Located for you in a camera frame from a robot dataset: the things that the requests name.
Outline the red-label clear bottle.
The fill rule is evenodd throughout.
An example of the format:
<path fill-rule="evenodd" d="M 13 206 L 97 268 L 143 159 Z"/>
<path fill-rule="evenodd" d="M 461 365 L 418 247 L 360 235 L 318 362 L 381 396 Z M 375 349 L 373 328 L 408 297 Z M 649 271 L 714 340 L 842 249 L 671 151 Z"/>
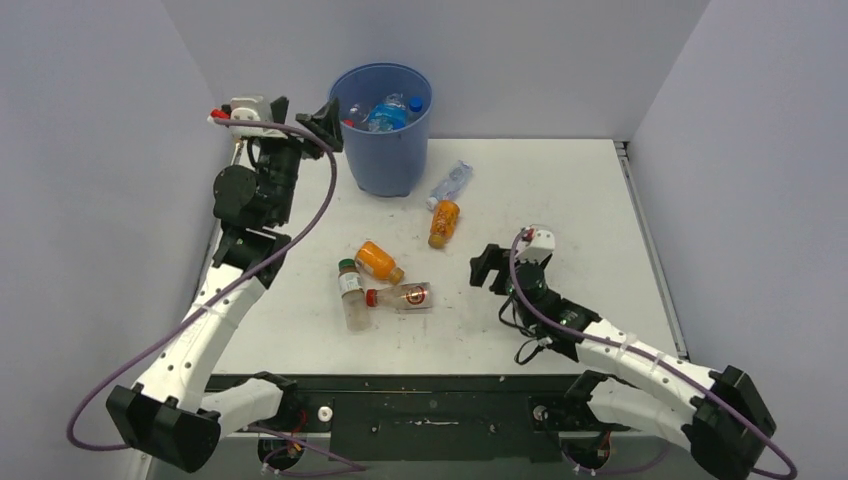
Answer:
<path fill-rule="evenodd" d="M 348 109 L 343 123 L 351 128 L 366 130 L 369 114 L 370 109 L 366 105 L 356 103 Z"/>

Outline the crushed blue-label water bottle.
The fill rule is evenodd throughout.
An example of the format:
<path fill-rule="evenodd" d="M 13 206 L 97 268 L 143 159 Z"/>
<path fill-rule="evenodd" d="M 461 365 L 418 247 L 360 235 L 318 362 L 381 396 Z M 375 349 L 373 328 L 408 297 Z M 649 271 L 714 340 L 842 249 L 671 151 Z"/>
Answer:
<path fill-rule="evenodd" d="M 393 93 L 372 108 L 366 121 L 370 132 L 390 132 L 405 128 L 408 122 L 408 109 L 405 97 Z"/>

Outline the Pepsi bottle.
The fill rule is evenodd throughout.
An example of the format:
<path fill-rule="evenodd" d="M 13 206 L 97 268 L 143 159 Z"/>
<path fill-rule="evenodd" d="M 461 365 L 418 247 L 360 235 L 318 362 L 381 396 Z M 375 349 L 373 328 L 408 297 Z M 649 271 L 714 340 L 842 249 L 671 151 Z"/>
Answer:
<path fill-rule="evenodd" d="M 409 98 L 407 103 L 407 125 L 414 123 L 423 112 L 423 99 L 419 96 Z"/>

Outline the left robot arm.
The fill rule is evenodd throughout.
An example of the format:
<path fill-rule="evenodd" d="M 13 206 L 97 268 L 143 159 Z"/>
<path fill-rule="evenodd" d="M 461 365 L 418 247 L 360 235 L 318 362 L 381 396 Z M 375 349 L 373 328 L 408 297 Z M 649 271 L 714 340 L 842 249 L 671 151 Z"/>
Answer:
<path fill-rule="evenodd" d="M 117 386 L 107 411 L 129 447 L 187 473 L 200 470 L 226 436 L 252 426 L 276 431 L 305 421 L 294 381 L 259 372 L 208 393 L 214 367 L 241 321 L 270 289 L 296 244 L 279 227 L 290 218 L 300 163 L 343 148 L 340 103 L 285 123 L 288 100 L 242 96 L 214 110 L 247 155 L 213 182 L 221 234 L 194 302 L 177 333 L 160 343 L 151 366 Z"/>

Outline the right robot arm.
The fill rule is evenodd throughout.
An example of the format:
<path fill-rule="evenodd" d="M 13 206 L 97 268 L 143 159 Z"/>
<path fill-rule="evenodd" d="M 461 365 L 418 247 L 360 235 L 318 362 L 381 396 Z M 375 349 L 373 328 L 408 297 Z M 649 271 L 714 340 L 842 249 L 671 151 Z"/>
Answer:
<path fill-rule="evenodd" d="M 716 479 L 753 474 L 776 423 L 750 376 L 669 356 L 566 299 L 546 281 L 552 253 L 533 242 L 516 250 L 489 244 L 470 259 L 469 283 L 480 287 L 495 272 L 490 290 L 506 297 L 510 327 L 535 353 L 549 350 L 585 366 L 566 394 L 569 421 L 652 434 L 688 451 Z"/>

